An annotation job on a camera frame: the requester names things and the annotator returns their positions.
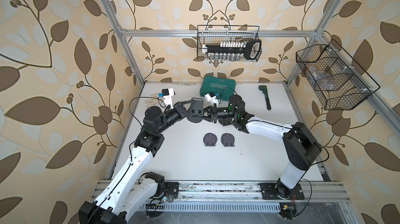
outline metal grate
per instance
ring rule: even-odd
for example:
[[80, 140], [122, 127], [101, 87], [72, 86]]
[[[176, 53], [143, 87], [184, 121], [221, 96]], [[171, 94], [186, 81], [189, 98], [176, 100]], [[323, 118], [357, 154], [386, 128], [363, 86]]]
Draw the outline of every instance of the metal grate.
[[197, 61], [258, 61], [258, 26], [197, 26]]
[[380, 86], [353, 60], [362, 69], [361, 73], [367, 74], [377, 86], [368, 87], [356, 75], [355, 68], [349, 67], [335, 50], [332, 42], [316, 44], [297, 51], [296, 62], [325, 110], [352, 110]]
[[[143, 204], [138, 211], [145, 211], [146, 206]], [[280, 206], [278, 202], [182, 202], [174, 201], [172, 203], [165, 202], [165, 208], [159, 211], [170, 212], [257, 212], [257, 213], [278, 213]]]

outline black mounting plate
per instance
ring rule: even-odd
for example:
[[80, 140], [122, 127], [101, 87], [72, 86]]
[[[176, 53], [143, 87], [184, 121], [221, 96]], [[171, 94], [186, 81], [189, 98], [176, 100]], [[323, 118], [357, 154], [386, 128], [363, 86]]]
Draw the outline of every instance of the black mounting plate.
[[[260, 183], [260, 189], [261, 189], [261, 194], [262, 194], [263, 200], [282, 200], [282, 198], [280, 198], [278, 196], [275, 186], [276, 186], [275, 182]], [[292, 189], [292, 193], [289, 196], [288, 200], [292, 200], [293, 195], [296, 196], [296, 200], [304, 200], [304, 194], [303, 194], [303, 190], [302, 190], [300, 184], [297, 184]]]
[[168, 190], [169, 198], [177, 198], [179, 192], [179, 183], [178, 182], [165, 182], [164, 188]]

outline green tool case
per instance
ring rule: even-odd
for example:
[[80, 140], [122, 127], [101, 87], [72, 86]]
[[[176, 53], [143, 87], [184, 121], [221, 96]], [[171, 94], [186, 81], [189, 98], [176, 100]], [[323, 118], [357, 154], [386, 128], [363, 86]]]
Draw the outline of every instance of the green tool case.
[[228, 101], [229, 97], [234, 94], [235, 87], [235, 80], [206, 76], [200, 88], [200, 96], [214, 92], [214, 94], [219, 94], [217, 98], [220, 98], [222, 101]]

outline round black object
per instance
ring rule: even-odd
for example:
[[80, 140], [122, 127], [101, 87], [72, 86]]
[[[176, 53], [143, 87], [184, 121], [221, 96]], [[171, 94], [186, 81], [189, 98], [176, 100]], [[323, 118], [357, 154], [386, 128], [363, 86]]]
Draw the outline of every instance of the round black object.
[[215, 147], [217, 136], [213, 133], [207, 133], [203, 138], [203, 142], [206, 146]]
[[235, 137], [232, 134], [224, 133], [221, 137], [224, 147], [234, 147]]
[[161, 113], [162, 113], [162, 111], [159, 107], [152, 106], [145, 111], [144, 115], [147, 117], [155, 118], [155, 117], [158, 117], [159, 115], [161, 115]]
[[229, 104], [232, 104], [232, 105], [238, 105], [242, 101], [243, 101], [243, 99], [239, 95], [232, 95], [229, 97]]

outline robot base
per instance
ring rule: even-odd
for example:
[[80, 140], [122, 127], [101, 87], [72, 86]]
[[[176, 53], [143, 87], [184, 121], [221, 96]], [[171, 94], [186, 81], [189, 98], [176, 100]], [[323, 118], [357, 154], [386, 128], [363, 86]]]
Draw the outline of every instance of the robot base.
[[[263, 200], [282, 200], [283, 198], [279, 196], [278, 190], [276, 188], [275, 182], [270, 183], [260, 183], [261, 194]], [[300, 184], [297, 184], [292, 191], [288, 194], [288, 200], [292, 200], [293, 195], [296, 200], [304, 200], [303, 190]]]

